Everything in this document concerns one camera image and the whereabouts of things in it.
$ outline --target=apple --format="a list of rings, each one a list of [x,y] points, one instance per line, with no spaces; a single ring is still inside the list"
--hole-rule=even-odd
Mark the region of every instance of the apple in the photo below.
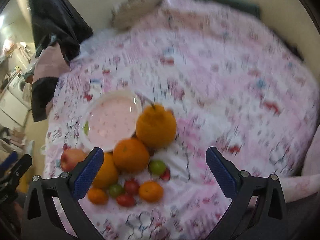
[[[60,158],[61,169],[66,172],[70,172],[74,167],[82,162],[87,157],[87,154],[79,149],[67,149]]]

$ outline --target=screw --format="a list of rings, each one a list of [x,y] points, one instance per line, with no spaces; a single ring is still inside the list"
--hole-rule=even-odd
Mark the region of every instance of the screw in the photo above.
[[[249,176],[249,172],[247,172],[247,171],[241,171],[240,172],[240,175],[242,176],[242,177],[248,177]]]
[[[278,176],[276,174],[271,174],[271,179],[278,180]]]
[[[69,173],[68,172],[63,172],[61,173],[61,177],[62,178],[67,178],[69,176]]]
[[[39,176],[38,176],[38,175],[34,176],[34,177],[32,178],[32,180],[33,180],[33,181],[38,181],[38,180],[39,180]]]

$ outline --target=blue gripper pad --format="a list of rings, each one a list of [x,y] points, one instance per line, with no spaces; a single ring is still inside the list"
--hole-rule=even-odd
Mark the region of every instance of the blue gripper pad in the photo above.
[[[103,150],[95,147],[83,162],[71,171],[70,187],[75,200],[85,197],[100,167],[103,164]]]
[[[218,154],[220,155],[220,158],[223,158],[215,147],[210,147],[207,149],[205,160],[225,197],[233,200],[237,195],[237,182],[217,156]]]
[[[18,160],[18,154],[13,151],[10,155],[1,163],[0,169],[6,171],[10,168],[12,164],[14,164]]]

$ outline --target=tangerine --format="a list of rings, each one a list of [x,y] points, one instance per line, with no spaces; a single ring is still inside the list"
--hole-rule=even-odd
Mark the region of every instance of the tangerine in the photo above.
[[[107,188],[118,182],[119,174],[110,153],[104,153],[103,164],[94,178],[92,185],[96,188]]]
[[[88,190],[88,199],[96,205],[104,205],[108,202],[108,195],[100,188],[92,187]]]
[[[172,111],[159,104],[147,106],[136,124],[137,138],[151,148],[168,146],[174,140],[176,130],[177,122]]]
[[[147,202],[157,202],[163,197],[163,188],[155,181],[146,181],[139,188],[139,196]]]
[[[128,173],[143,171],[148,166],[149,158],[149,152],[136,138],[119,141],[113,150],[116,167]]]

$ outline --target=blanket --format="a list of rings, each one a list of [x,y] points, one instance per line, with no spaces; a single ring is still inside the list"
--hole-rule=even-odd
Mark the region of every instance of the blanket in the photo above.
[[[152,159],[163,160],[168,178],[147,171],[164,188],[157,204],[137,199],[123,208],[114,199],[97,206],[79,200],[105,239],[203,239],[222,217],[225,198],[205,162],[215,146],[253,176],[293,175],[315,131],[319,87],[310,71],[255,17],[227,6],[163,0],[129,32],[84,42],[85,57],[60,76],[46,135],[45,178],[59,176],[60,156],[84,148],[79,120],[93,100],[130,89],[171,108],[175,141]],[[72,228],[61,205],[58,213]]]

